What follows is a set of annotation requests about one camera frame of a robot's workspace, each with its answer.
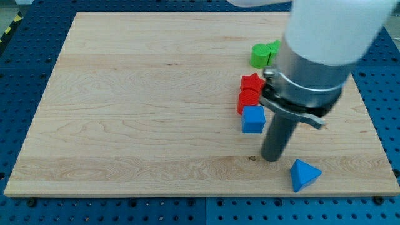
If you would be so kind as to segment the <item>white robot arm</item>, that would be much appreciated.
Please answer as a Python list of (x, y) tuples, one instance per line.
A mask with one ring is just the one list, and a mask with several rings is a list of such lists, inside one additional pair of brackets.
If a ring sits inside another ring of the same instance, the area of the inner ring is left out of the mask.
[(397, 0), (295, 0), (279, 52), (263, 76), (261, 105), (274, 112), (261, 155), (277, 161), (298, 123), (316, 129), (336, 104)]

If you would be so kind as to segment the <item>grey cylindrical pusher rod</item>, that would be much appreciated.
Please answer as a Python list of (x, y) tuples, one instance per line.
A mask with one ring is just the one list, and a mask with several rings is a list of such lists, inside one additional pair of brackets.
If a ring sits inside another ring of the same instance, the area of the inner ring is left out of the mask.
[(296, 121), (275, 114), (262, 144), (261, 156), (269, 162), (277, 161), (281, 157), (296, 126)]

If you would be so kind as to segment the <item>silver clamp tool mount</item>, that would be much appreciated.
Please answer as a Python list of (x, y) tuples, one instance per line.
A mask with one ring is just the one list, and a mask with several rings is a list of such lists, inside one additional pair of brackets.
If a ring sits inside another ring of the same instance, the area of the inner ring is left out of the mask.
[(285, 39), (272, 66), (264, 68), (265, 87), (259, 98), (275, 115), (316, 129), (340, 98), (354, 63), (330, 66), (310, 61), (291, 49)]

